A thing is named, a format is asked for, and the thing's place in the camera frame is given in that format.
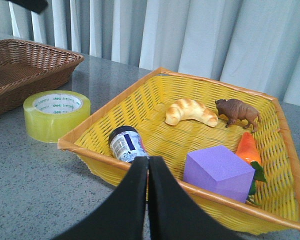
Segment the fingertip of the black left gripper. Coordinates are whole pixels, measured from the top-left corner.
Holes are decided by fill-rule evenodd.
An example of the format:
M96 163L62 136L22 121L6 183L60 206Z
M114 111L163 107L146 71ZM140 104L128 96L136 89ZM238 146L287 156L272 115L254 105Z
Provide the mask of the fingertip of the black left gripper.
M37 14L41 14L48 7L47 0L8 0L8 1Z

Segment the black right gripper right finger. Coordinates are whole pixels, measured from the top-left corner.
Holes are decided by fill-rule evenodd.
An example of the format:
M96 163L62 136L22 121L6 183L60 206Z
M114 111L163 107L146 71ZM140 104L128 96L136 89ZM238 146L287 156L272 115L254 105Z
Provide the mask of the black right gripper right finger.
M153 240L240 240L182 189L163 158L149 158L148 215Z

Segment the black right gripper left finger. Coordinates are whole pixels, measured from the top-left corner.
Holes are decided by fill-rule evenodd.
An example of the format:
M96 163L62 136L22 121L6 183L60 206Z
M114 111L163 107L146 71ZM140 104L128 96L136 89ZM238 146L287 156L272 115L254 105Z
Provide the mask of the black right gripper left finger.
M111 195L56 240L141 240L146 211L149 159L136 157Z

